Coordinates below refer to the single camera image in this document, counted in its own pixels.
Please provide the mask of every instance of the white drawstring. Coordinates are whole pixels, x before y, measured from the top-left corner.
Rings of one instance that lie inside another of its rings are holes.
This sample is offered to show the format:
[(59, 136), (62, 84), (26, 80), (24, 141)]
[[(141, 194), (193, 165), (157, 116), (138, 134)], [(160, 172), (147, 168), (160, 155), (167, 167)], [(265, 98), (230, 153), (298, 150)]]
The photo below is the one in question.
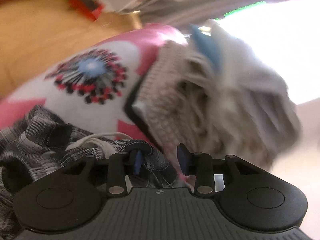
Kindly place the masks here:
[(86, 137), (83, 137), (79, 140), (77, 140), (74, 143), (71, 143), (66, 150), (71, 150), (77, 147), (90, 147), (90, 144), (94, 144), (98, 147), (100, 147), (103, 150), (103, 153), (105, 155), (105, 158), (108, 159), (110, 157), (110, 155), (116, 153), (116, 149), (107, 141), (103, 141), (100, 140), (98, 138), (101, 137), (107, 137), (107, 136), (119, 136), (122, 139), (130, 139), (132, 140), (132, 138), (129, 135), (126, 135), (124, 133), (120, 133), (120, 132), (114, 132), (114, 133), (95, 133), (95, 134), (91, 134), (88, 135)]

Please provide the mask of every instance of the orange surface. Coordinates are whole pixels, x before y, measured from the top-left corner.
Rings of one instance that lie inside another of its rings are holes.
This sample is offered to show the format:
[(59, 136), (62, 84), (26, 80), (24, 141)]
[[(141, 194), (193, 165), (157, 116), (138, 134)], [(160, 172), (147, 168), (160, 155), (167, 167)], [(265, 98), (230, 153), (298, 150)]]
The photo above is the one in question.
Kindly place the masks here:
[(103, 13), (92, 22), (68, 0), (9, 1), (0, 19), (0, 97), (78, 51), (141, 27), (137, 14)]

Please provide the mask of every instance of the silver screw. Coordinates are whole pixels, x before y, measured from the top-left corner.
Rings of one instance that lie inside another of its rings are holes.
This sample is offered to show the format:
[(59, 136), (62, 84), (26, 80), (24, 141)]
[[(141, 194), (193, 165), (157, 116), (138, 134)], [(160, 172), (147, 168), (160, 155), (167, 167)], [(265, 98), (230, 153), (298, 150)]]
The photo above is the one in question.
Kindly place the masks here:
[(209, 194), (213, 191), (213, 189), (209, 186), (200, 186), (197, 188), (197, 191), (201, 194)]
[(109, 192), (113, 195), (121, 194), (124, 192), (124, 188), (120, 186), (113, 186), (109, 188)]

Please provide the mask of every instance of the crumpled cloth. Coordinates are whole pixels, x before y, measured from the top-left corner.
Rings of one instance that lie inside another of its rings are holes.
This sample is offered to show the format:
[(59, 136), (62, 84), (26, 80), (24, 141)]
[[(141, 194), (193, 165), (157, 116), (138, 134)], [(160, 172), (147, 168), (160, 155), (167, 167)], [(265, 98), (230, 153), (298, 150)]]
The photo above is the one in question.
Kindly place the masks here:
[(220, 73), (192, 37), (188, 46), (168, 41), (132, 108), (177, 170), (178, 143), (214, 158), (237, 155), (268, 170), (300, 134), (287, 86), (242, 40), (215, 22), (211, 28), (221, 52)]
[[(12, 200), (20, 189), (51, 172), (86, 155), (104, 159), (100, 147), (68, 145), (91, 133), (65, 124), (58, 116), (42, 106), (35, 106), (12, 127), (0, 131), (0, 236), (12, 239), (21, 227), (13, 212)], [(141, 174), (132, 175), (130, 182), (136, 187), (184, 187), (175, 168), (164, 155), (143, 140), (107, 140), (116, 152), (125, 151), (135, 143), (146, 144), (149, 152), (142, 151), (144, 163)]]

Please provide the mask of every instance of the black and white plaid clothing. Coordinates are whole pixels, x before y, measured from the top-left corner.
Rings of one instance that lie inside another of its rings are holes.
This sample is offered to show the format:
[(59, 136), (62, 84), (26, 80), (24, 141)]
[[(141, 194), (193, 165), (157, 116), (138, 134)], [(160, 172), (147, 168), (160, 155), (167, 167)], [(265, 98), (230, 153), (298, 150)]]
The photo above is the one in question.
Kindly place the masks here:
[[(100, 147), (68, 145), (91, 133), (65, 124), (42, 106), (35, 106), (12, 127), (0, 131), (0, 236), (12, 239), (20, 231), (12, 200), (20, 189), (86, 155), (104, 159)], [(133, 186), (183, 187), (176, 170), (161, 152), (143, 140), (108, 140), (117, 152), (134, 144), (143, 145), (143, 172), (130, 176)]]

